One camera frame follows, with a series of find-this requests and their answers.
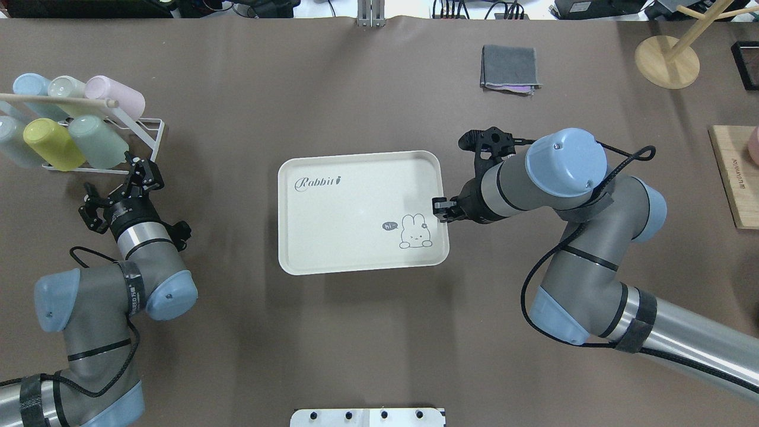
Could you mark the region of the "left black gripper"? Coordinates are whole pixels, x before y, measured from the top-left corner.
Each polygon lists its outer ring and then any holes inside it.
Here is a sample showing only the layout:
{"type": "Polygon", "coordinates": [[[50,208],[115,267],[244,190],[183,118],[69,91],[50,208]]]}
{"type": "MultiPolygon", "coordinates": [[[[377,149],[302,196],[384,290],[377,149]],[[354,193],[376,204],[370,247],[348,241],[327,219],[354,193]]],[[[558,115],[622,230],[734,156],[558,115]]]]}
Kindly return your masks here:
{"type": "Polygon", "coordinates": [[[149,192],[159,191],[165,186],[160,169],[149,158],[140,158],[125,153],[130,170],[125,179],[125,198],[119,200],[119,187],[107,197],[101,197],[97,188],[84,183],[86,195],[79,207],[79,215],[94,232],[110,229],[113,235],[122,235],[130,227],[142,222],[155,222],[155,206],[149,199],[149,192]]]}

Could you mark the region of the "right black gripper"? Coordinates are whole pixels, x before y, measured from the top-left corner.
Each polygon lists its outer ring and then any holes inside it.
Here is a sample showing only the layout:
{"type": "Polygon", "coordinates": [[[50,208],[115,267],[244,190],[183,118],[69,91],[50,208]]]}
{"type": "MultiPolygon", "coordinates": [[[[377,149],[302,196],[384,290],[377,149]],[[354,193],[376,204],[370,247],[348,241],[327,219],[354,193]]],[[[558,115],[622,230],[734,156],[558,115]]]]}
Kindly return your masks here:
{"type": "Polygon", "coordinates": [[[474,221],[488,224],[488,208],[482,197],[480,181],[476,178],[467,181],[461,193],[452,200],[434,197],[432,205],[433,215],[439,222],[474,221]]]}

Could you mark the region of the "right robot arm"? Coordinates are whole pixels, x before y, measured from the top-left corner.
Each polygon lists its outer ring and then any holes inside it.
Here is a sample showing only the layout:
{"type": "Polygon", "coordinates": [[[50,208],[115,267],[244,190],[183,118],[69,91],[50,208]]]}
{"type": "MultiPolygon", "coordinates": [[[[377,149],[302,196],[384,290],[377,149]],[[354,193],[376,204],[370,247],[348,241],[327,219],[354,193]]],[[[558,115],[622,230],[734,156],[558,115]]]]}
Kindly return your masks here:
{"type": "Polygon", "coordinates": [[[531,268],[548,264],[524,319],[553,341],[656,358],[757,401],[757,339],[619,281],[631,243],[650,240],[666,221],[661,193],[623,173],[652,160],[653,146],[621,151],[610,167],[607,151],[583,129],[562,129],[537,140],[496,127],[469,130],[458,141],[474,154],[475,176],[453,198],[433,199],[440,222],[478,224],[543,206],[566,222],[559,243],[531,268]]]}

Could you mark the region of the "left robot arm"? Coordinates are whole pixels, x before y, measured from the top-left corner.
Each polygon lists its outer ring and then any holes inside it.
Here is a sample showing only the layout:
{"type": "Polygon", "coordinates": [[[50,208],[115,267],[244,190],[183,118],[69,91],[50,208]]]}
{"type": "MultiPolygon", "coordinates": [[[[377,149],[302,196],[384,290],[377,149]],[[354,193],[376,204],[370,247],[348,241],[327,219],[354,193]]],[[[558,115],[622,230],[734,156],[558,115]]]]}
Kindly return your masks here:
{"type": "Polygon", "coordinates": [[[180,251],[192,231],[162,221],[149,192],[162,189],[159,167],[125,154],[123,184],[101,197],[91,184],[79,214],[87,227],[111,230],[121,259],[40,278],[36,316],[46,332],[64,335],[68,367],[2,382],[3,426],[126,426],[144,411],[133,357],[140,335],[131,318],[155,321],[186,313],[198,291],[180,251]]]}

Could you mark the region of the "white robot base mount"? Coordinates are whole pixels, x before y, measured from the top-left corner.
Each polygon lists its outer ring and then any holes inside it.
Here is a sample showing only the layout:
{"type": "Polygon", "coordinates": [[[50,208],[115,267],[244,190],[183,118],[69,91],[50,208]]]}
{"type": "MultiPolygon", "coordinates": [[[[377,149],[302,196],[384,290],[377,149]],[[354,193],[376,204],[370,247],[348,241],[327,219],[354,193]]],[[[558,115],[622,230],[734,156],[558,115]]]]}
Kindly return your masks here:
{"type": "Polygon", "coordinates": [[[296,410],[290,426],[447,426],[445,410],[434,407],[378,407],[296,410]]]}

